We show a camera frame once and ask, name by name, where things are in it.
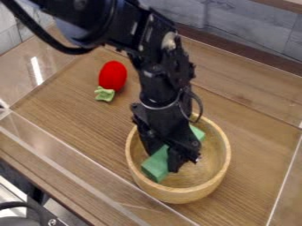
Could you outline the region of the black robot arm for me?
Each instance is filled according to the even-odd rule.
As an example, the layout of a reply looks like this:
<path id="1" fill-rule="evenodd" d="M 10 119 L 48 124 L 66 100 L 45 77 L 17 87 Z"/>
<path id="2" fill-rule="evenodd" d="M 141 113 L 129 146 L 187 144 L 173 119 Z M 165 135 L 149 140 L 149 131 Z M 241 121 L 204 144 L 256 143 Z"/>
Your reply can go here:
<path id="1" fill-rule="evenodd" d="M 197 162 L 200 141 L 191 132 L 195 65 L 176 25 L 138 0 L 0 0 L 53 49 L 82 55 L 100 46 L 124 51 L 136 69 L 140 102 L 130 105 L 145 151 L 166 145 L 166 169 Z"/>

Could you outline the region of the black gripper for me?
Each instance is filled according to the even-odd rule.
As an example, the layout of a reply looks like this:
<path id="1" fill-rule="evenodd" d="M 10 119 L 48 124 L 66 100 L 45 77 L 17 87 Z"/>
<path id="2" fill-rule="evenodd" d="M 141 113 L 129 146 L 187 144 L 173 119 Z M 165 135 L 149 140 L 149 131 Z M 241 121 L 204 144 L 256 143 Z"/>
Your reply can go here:
<path id="1" fill-rule="evenodd" d="M 165 106 L 146 106 L 136 102 L 130 104 L 130 111 L 146 154 L 152 155 L 158 150 L 162 141 L 170 145 L 166 149 L 166 169 L 177 173 L 189 161 L 187 152 L 193 154 L 200 148 L 200 141 L 189 128 L 192 101 L 180 98 Z"/>

